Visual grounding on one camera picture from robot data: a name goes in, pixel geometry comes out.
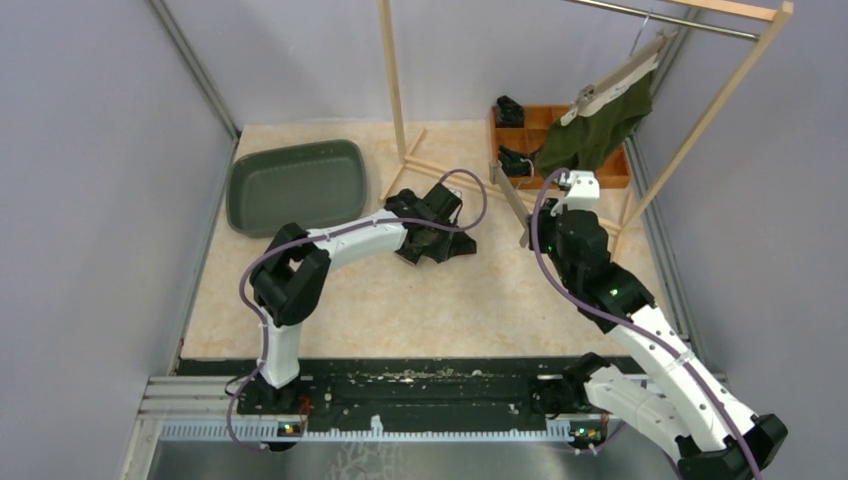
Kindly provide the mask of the black striped garment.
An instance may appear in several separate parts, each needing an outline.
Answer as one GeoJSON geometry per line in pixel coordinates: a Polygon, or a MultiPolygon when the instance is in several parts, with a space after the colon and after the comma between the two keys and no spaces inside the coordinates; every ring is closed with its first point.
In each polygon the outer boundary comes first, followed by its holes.
{"type": "MultiPolygon", "coordinates": [[[[462,205],[460,192],[454,192],[442,184],[437,184],[423,198],[417,197],[411,189],[402,189],[385,200],[384,208],[398,218],[422,219],[439,225],[457,227],[458,213],[462,205]]],[[[404,222],[403,226],[407,230],[407,235],[402,246],[395,253],[412,264],[418,264],[425,257],[423,248],[427,232],[440,229],[409,222],[404,222]]]]}

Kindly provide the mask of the green underwear with cream waistband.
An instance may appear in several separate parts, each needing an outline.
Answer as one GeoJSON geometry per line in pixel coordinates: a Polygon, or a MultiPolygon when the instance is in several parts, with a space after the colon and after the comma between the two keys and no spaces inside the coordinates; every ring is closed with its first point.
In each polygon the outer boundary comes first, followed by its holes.
{"type": "Polygon", "coordinates": [[[652,55],[620,81],[553,119],[533,157],[548,176],[560,168],[596,171],[653,110],[651,84],[658,67],[652,55]]]}

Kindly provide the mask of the beige clip hanger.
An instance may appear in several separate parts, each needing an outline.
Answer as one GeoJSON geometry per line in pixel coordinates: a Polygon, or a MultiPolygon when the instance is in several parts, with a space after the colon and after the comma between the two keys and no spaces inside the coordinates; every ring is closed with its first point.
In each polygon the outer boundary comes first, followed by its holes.
{"type": "Polygon", "coordinates": [[[660,29],[654,39],[636,49],[645,26],[649,20],[654,19],[658,17],[654,15],[653,10],[649,10],[645,14],[628,57],[596,84],[584,87],[577,99],[569,105],[569,110],[558,119],[560,125],[567,126],[577,117],[594,116],[606,105],[625,94],[648,73],[658,68],[662,54],[676,33],[666,33],[660,29]]]}
{"type": "Polygon", "coordinates": [[[492,184],[500,190],[506,199],[506,202],[510,205],[522,228],[519,245],[524,249],[528,249],[530,244],[529,217],[531,212],[528,209],[526,202],[512,185],[508,176],[504,173],[500,161],[494,160],[490,163],[489,176],[492,184]]]}

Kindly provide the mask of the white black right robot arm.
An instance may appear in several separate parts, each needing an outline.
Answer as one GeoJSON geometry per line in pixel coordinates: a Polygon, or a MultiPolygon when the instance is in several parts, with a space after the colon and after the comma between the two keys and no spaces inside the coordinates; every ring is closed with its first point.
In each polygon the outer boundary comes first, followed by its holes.
{"type": "Polygon", "coordinates": [[[551,285],[624,347],[660,390],[637,385],[611,361],[588,353],[559,382],[567,406],[618,417],[660,448],[683,479],[762,478],[788,435],[786,425],[756,413],[701,363],[646,287],[612,261],[597,215],[545,199],[528,227],[529,248],[551,285]]]}

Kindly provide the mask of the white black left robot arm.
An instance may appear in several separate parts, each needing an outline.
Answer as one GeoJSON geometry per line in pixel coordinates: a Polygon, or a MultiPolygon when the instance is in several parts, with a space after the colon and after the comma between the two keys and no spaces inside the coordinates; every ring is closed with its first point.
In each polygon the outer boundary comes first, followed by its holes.
{"type": "Polygon", "coordinates": [[[376,213],[336,227],[283,226],[243,278],[252,288],[247,304],[259,315],[262,334],[258,370],[244,392],[277,414],[292,411],[300,399],[295,381],[302,325],[318,306],[328,276],[384,253],[411,265],[475,254],[475,240],[458,224],[462,208],[460,192],[437,183],[423,197],[403,189],[376,213]]]}

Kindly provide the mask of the dark rolled sock front left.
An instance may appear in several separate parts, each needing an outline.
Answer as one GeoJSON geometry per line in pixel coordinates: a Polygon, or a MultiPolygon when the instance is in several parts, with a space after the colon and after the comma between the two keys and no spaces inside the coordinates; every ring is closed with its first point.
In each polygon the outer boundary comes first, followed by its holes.
{"type": "Polygon", "coordinates": [[[503,145],[498,147],[498,161],[507,177],[520,178],[535,175],[534,163],[528,155],[503,145]]]}

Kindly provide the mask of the dark rolled sock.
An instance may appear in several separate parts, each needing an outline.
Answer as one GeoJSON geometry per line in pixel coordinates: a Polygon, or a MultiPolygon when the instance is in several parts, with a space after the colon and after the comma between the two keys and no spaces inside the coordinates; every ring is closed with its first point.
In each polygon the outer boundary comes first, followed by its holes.
{"type": "Polygon", "coordinates": [[[496,99],[494,118],[497,128],[523,128],[525,124],[524,107],[507,95],[496,99]]]}
{"type": "Polygon", "coordinates": [[[528,155],[503,145],[498,147],[498,161],[507,177],[520,178],[535,175],[534,163],[528,155]]]}

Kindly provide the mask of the orange wooden compartment tray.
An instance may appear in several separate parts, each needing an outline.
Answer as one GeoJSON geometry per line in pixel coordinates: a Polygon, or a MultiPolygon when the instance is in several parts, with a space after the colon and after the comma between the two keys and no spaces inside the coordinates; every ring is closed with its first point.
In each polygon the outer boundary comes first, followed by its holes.
{"type": "MultiPolygon", "coordinates": [[[[564,115],[568,109],[567,105],[525,105],[523,128],[497,128],[492,106],[488,114],[492,161],[498,160],[500,145],[521,153],[531,153],[541,147],[552,121],[564,115]]],[[[602,189],[623,189],[629,185],[631,174],[624,144],[613,151],[604,165],[595,172],[595,177],[602,189]]]]}

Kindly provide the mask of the dark rolled sock far left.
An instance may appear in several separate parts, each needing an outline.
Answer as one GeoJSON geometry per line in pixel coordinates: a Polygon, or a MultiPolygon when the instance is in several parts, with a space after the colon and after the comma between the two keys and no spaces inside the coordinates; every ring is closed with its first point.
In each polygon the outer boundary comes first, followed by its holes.
{"type": "Polygon", "coordinates": [[[507,95],[496,99],[494,118],[497,128],[523,128],[525,124],[524,107],[507,95]]]}

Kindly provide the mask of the grey-green plastic tub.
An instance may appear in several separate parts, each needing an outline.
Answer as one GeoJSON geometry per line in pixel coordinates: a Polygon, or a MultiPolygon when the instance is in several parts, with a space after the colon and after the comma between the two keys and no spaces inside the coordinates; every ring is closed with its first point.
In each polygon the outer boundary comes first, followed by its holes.
{"type": "Polygon", "coordinates": [[[312,229],[355,220],[367,197],[359,146],[335,139],[242,156],[230,167],[225,207],[232,230],[268,238],[292,222],[312,229]]]}

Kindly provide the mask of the light wooden clothes rack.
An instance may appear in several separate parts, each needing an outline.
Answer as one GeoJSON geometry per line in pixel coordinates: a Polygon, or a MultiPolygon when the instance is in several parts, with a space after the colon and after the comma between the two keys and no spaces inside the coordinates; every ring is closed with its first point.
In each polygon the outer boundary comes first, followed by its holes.
{"type": "MultiPolygon", "coordinates": [[[[647,208],[651,205],[653,200],[656,198],[661,189],[665,186],[668,180],[671,178],[671,175],[674,171],[680,166],[686,156],[691,152],[692,148],[696,145],[697,141],[706,131],[707,127],[712,123],[717,114],[720,112],[721,108],[728,102],[733,92],[738,88],[742,80],[748,75],[756,62],[760,59],[763,53],[768,49],[769,45],[773,42],[773,40],[777,37],[780,31],[784,28],[785,24],[792,17],[794,13],[794,3],[792,1],[783,1],[782,5],[779,9],[769,9],[765,7],[759,7],[754,5],[748,5],[736,1],[670,1],[671,3],[677,3],[681,5],[686,5],[690,9],[696,10],[704,10],[717,12],[721,14],[727,14],[731,16],[741,17],[749,20],[755,20],[759,22],[765,22],[768,24],[768,27],[762,34],[748,34],[746,32],[724,29],[724,27],[718,27],[715,25],[707,25],[703,23],[696,22],[695,20],[686,20],[677,17],[668,17],[659,14],[652,14],[648,11],[642,11],[630,7],[625,7],[623,5],[612,4],[606,1],[566,1],[575,4],[586,5],[592,8],[612,11],[615,13],[620,13],[629,16],[639,17],[640,15],[645,17],[646,23],[649,19],[655,18],[657,21],[666,24],[674,24],[678,25],[681,28],[686,27],[695,30],[702,31],[710,31],[713,33],[735,37],[735,38],[745,38],[755,43],[755,45],[748,52],[745,59],[738,65],[733,74],[726,81],[725,85],[720,89],[720,91],[716,94],[715,98],[710,102],[710,104],[705,108],[699,119],[695,122],[692,127],[692,130],[687,135],[686,139],[682,142],[681,146],[678,148],[677,152],[670,160],[668,166],[663,170],[662,174],[659,178],[653,183],[653,185],[648,189],[647,193],[643,194],[640,197],[638,205],[635,209],[631,209],[631,202],[635,198],[635,187],[631,187],[631,191],[625,199],[624,207],[621,211],[621,220],[616,223],[606,219],[601,219],[601,225],[608,230],[608,232],[613,237],[613,258],[615,259],[618,255],[620,247],[622,245],[621,237],[622,231],[625,231],[629,228],[630,224],[635,222],[636,219],[641,217],[641,215],[647,210],[647,208]]],[[[382,35],[382,44],[383,44],[383,56],[387,70],[388,83],[389,83],[389,93],[390,93],[390,103],[392,108],[392,120],[395,130],[395,141],[397,148],[397,155],[399,158],[398,167],[391,178],[391,180],[383,187],[383,192],[379,196],[380,201],[384,201],[388,198],[388,196],[392,193],[392,190],[395,188],[397,181],[401,178],[405,171],[412,171],[418,174],[427,175],[431,178],[440,178],[438,175],[446,174],[447,170],[443,168],[441,165],[425,161],[422,158],[415,156],[414,152],[419,144],[419,142],[424,138],[425,133],[427,131],[426,128],[422,127],[421,131],[415,136],[412,143],[409,145],[406,144],[405,138],[405,125],[404,118],[402,113],[402,104],[400,99],[400,87],[399,87],[399,79],[397,73],[397,64],[396,64],[396,52],[395,52],[395,39],[394,39],[394,31],[392,26],[392,15],[391,15],[391,3],[390,1],[377,1],[378,5],[378,14],[379,14],[379,22],[380,29],[382,35]]],[[[658,59],[660,59],[660,63],[665,62],[666,57],[669,58],[668,62],[671,62],[671,57],[667,54],[666,50],[671,48],[671,43],[676,41],[673,39],[674,35],[671,33],[663,33],[660,32],[657,34],[657,39],[649,42],[649,45],[642,47],[642,50],[646,50],[644,55],[639,53],[639,55],[633,54],[633,61],[626,61],[625,63],[634,63],[638,59],[642,59],[647,61],[650,59],[650,55],[648,53],[653,52],[658,59]]],[[[609,90],[611,88],[613,80],[617,82],[621,82],[624,79],[625,72],[635,72],[635,67],[629,66],[620,66],[611,71],[606,77],[599,80],[599,85],[594,86],[597,88],[607,88],[609,90]]],[[[563,114],[563,116],[567,116],[571,114],[572,110],[575,112],[575,115],[578,112],[578,107],[574,106],[569,107],[566,110],[566,105],[530,105],[525,107],[525,110],[529,110],[529,123],[526,120],[522,128],[500,128],[496,126],[495,120],[495,107],[491,108],[490,111],[490,133],[491,135],[491,143],[492,143],[492,152],[493,155],[495,153],[495,147],[501,146],[496,143],[496,140],[509,140],[507,142],[507,146],[516,146],[517,144],[512,140],[518,140],[521,138],[520,142],[521,146],[524,147],[541,147],[542,134],[544,133],[545,140],[547,140],[547,136],[549,136],[549,128],[542,128],[541,120],[554,120],[556,117],[555,114],[563,114]]],[[[499,157],[495,157],[490,162],[490,183],[494,185],[494,190],[489,191],[489,193],[494,194],[496,197],[501,198],[512,206],[514,212],[517,215],[520,215],[524,210],[527,210],[529,205],[529,197],[522,192],[521,186],[527,183],[528,188],[531,187],[540,187],[542,184],[541,176],[538,171],[531,169],[534,173],[532,176],[524,176],[524,177],[516,177],[518,180],[514,182],[508,179],[507,175],[502,171],[502,168],[499,166],[499,157]]],[[[598,184],[599,188],[624,188],[624,175],[618,176],[610,176],[608,175],[612,170],[603,167],[600,169],[600,183],[598,184]]]]}

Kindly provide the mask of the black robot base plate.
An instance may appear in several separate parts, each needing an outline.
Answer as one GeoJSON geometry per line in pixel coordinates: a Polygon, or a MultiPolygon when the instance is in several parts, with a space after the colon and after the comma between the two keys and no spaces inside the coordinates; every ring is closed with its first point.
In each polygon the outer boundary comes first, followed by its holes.
{"type": "Polygon", "coordinates": [[[179,376],[220,377],[236,400],[240,440],[554,441],[580,449],[620,432],[613,416],[581,406],[565,383],[577,357],[306,359],[279,393],[238,383],[251,360],[183,360],[179,376]]]}

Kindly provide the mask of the aluminium front rail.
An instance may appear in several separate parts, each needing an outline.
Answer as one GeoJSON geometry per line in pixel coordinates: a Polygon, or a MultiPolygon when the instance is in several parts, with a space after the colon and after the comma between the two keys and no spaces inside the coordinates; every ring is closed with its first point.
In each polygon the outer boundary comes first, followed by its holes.
{"type": "Polygon", "coordinates": [[[491,371],[307,375],[269,408],[225,377],[149,380],[139,408],[172,440],[296,442],[603,442],[614,415],[568,405],[557,375],[491,371]]]}

